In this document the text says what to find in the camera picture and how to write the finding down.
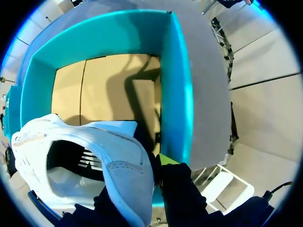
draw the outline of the cardboard bottom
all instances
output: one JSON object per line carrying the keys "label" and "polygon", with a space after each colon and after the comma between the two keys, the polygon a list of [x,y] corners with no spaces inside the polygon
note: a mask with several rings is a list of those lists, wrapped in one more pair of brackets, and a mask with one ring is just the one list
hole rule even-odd
{"label": "cardboard bottom", "polygon": [[136,121],[147,152],[160,152],[161,78],[158,57],[119,54],[57,70],[52,113],[69,125]]}

